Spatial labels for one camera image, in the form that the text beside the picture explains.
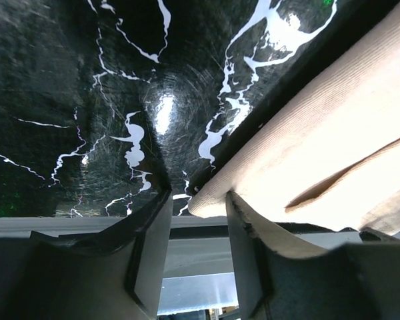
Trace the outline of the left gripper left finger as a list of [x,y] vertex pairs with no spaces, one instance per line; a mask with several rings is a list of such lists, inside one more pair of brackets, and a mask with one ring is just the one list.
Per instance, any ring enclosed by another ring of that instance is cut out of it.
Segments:
[[0,238],[0,319],[154,319],[173,200],[97,232]]

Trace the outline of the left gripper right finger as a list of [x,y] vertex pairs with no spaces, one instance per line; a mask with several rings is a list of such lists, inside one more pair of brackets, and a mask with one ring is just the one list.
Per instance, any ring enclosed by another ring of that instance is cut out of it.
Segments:
[[236,193],[225,202],[242,319],[400,319],[400,240],[374,231],[329,250]]

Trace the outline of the beige t shirt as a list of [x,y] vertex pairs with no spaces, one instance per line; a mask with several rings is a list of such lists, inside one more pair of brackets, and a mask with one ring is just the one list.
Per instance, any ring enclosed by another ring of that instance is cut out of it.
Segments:
[[222,216],[227,196],[285,257],[324,249],[282,223],[400,232],[400,2],[270,119],[189,211]]

